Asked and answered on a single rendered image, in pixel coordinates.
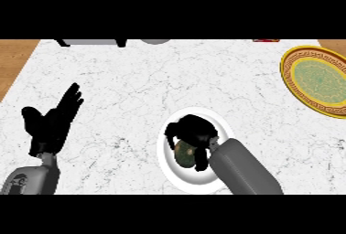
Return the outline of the dark green squash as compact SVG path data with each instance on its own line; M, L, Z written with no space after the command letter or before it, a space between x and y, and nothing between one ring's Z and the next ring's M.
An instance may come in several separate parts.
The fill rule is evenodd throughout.
M175 146L175 160L182 168L193 168L196 162L196 147L184 140L179 140Z

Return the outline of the yellow rimmed green plate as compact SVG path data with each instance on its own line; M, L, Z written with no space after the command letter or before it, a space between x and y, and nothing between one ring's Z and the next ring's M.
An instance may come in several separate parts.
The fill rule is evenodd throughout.
M292 48L280 62L282 78L316 112L346 119L346 57L317 46Z

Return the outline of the grey appliance with black legs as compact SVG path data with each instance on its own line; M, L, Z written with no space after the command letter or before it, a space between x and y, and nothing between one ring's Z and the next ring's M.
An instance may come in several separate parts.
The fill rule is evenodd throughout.
M120 48L126 47L126 39L58 39L57 43L61 47L72 45L117 45Z

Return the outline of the grey rounded object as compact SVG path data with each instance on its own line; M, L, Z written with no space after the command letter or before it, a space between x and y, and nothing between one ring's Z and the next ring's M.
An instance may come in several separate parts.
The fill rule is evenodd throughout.
M141 39L150 45L165 44L171 39Z

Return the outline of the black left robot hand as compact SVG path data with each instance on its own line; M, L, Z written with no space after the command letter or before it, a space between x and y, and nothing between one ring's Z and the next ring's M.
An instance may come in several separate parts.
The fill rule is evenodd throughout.
M72 122L85 102L77 83L72 84L57 107L42 114L35 107L23 108L24 129L32 135L29 154L38 157L42 153L58 154L67 141Z

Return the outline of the white round plate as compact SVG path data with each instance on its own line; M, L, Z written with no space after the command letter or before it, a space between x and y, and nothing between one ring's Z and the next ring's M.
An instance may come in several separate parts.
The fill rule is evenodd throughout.
M202 107L188 107L174 112L159 133L157 157L168 180L185 193L208 195L215 193L225 186L225 183L218 178L216 173L211 168L208 168L206 171L199 172L194 168L182 168L178 165L175 153L171 149L165 135L168 125L172 122L178 122L188 114L194 114L214 124L219 135L219 144L222 144L230 138L234 138L236 134L224 117L214 110Z

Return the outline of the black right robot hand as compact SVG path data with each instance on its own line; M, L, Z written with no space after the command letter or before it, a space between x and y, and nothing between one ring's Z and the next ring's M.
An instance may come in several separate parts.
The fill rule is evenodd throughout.
M218 131L214 124L194 114L188 114L178 122L168 125L166 139L174 153L179 140L184 140L196 147L197 164L194 168L199 172L205 171L209 167L208 150L211 149L212 140L218 140Z

